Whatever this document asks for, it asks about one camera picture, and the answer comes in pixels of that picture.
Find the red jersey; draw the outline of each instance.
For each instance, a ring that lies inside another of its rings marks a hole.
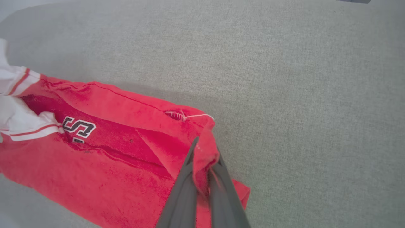
[[[101,227],[154,227],[197,136],[193,178],[208,195],[219,153],[214,121],[200,110],[46,77],[5,57],[0,95],[0,172]],[[250,189],[234,185],[245,207]],[[197,227],[210,227],[209,218],[198,205]]]

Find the seam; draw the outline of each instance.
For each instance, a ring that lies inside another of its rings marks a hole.
[[[44,81],[44,82],[47,83],[47,84],[50,84],[52,87],[55,87],[54,83],[52,83],[52,82],[49,82],[49,81],[47,81],[47,80],[45,80],[45,79],[43,79],[43,78],[40,78],[40,80],[41,80],[41,81]],[[70,87],[73,87],[73,88],[75,88],[75,89],[79,89],[79,88],[77,88],[77,87],[75,87],[75,86],[73,86],[73,85],[71,85],[71,84],[69,84],[69,83],[67,83],[66,85],[67,85],[67,86],[70,86]],[[152,106],[152,105],[150,105],[150,104],[143,103],[143,102],[141,102],[141,101],[134,100],[134,99],[132,99],[132,98],[130,98],[130,97],[127,97],[127,96],[124,96],[124,95],[122,95],[122,94],[119,94],[119,93],[117,93],[117,92],[115,92],[115,91],[113,91],[113,90],[111,90],[111,89],[109,89],[109,88],[101,87],[101,86],[97,85],[96,83],[85,83],[85,85],[82,86],[82,87],[87,87],[87,86],[90,86],[90,85],[97,86],[98,88],[101,88],[101,89],[109,90],[109,91],[113,92],[113,93],[116,94],[116,95],[119,95],[119,96],[121,96],[121,97],[125,97],[125,98],[127,98],[127,99],[130,99],[131,101],[135,101],[135,102],[141,103],[141,104],[143,104],[143,105],[152,107],[152,108],[157,109],[157,110],[159,110],[160,112],[163,112],[163,113],[164,113],[163,110],[160,110],[159,108],[157,108],[157,107],[155,107],[155,106]],[[192,121],[190,121],[190,122],[193,123],[193,124],[195,124],[195,125],[197,125],[197,126],[199,126],[199,127],[201,127],[201,128],[204,128],[203,126],[201,126],[201,125],[199,125],[199,124],[197,124],[197,123],[195,123],[195,122],[192,122]]]

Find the black and white lettering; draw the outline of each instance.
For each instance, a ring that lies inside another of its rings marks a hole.
[[[76,120],[74,122],[74,118],[67,116],[63,120],[63,129],[67,132],[75,132],[78,128],[83,127],[84,129],[80,129],[76,135],[82,138],[87,138],[91,132],[96,129],[96,125],[94,123],[90,123],[84,120]]]

